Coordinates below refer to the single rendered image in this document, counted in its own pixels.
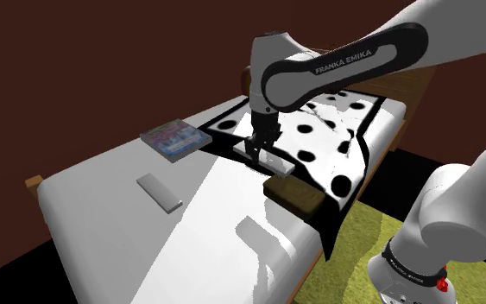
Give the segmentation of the grey flat rectangular slab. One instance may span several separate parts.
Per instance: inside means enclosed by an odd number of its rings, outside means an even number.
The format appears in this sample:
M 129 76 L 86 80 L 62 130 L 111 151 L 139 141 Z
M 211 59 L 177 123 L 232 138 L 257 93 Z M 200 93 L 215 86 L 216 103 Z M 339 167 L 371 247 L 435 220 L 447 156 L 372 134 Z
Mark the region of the grey flat rectangular slab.
M 233 150 L 239 155 L 252 161 L 252 158 L 246 152 L 244 141 L 241 141 L 236 145 L 234 145 Z M 273 153 L 265 149 L 261 149 L 259 151 L 257 159 L 258 159 L 258 164 L 261 167 L 264 167 L 272 171 L 274 174 L 277 174 L 282 177 L 290 175 L 295 170 L 295 165 L 292 164 L 290 161 L 284 160 L 278 155 L 274 155 Z

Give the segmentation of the black white polka dot blanket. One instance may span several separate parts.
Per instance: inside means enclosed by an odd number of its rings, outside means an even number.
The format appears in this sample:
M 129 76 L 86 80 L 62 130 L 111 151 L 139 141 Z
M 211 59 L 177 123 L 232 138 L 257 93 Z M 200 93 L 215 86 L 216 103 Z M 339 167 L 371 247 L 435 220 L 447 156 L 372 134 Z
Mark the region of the black white polka dot blanket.
M 383 98 L 353 91 L 317 96 L 301 109 L 279 115 L 280 138 L 265 149 L 295 165 L 290 175 L 325 194 L 309 219 L 294 216 L 319 234 L 327 257 L 334 249 L 344 210 L 369 172 L 365 137 L 383 113 L 383 102 Z M 251 132 L 249 101 L 237 102 L 200 128 L 211 134 L 213 142 L 205 151 L 217 160 L 200 185 L 197 199 L 221 209 L 234 206 L 237 214 L 255 210 L 258 202 L 272 201 L 263 194 L 262 184 L 277 174 L 259 164 L 251 165 L 233 150 Z

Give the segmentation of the dark brown rectangular box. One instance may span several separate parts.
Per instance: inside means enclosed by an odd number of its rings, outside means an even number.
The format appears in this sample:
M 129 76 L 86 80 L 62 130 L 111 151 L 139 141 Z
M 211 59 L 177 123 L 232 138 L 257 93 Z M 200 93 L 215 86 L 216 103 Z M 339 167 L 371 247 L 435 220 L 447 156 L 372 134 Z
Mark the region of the dark brown rectangular box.
M 267 198 L 300 219 L 309 219 L 325 200 L 322 191 L 292 175 L 273 175 L 262 185 Z

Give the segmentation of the colourful book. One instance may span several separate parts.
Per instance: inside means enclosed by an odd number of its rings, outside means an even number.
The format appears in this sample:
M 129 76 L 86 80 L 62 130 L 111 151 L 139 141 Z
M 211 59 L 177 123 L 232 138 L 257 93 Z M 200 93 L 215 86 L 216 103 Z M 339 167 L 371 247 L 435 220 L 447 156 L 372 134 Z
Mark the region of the colourful book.
M 145 131 L 140 138 L 171 163 L 212 143 L 210 135 L 180 119 Z

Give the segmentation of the grey remote control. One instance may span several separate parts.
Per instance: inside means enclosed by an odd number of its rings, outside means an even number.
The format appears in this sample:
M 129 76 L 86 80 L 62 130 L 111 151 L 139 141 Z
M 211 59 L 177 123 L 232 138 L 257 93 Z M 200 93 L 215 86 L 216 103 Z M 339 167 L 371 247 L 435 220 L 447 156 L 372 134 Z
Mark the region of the grey remote control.
M 183 205 L 182 200 L 151 173 L 138 178 L 136 182 L 167 214 Z

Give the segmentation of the yellow green rug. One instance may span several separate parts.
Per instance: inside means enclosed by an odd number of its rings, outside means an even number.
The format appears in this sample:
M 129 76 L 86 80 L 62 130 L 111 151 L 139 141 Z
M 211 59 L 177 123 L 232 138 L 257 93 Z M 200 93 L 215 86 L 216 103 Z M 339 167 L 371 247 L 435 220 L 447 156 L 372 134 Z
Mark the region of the yellow green rug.
M 355 202 L 342 223 L 329 260 L 321 257 L 295 296 L 296 304 L 382 304 L 367 274 L 369 259 L 402 222 Z M 458 304 L 486 304 L 486 262 L 447 264 Z

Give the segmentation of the white bed with wooden frame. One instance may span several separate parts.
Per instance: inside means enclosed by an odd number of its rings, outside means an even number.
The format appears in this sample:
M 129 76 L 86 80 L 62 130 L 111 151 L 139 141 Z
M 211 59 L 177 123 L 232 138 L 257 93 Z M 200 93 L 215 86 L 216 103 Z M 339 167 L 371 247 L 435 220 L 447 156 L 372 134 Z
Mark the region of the white bed with wooden frame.
M 236 213 L 197 199 L 217 156 L 171 163 L 139 139 L 33 178 L 78 304 L 288 304 L 322 253 L 319 234 L 270 200 Z M 183 205 L 137 184 L 151 173 Z

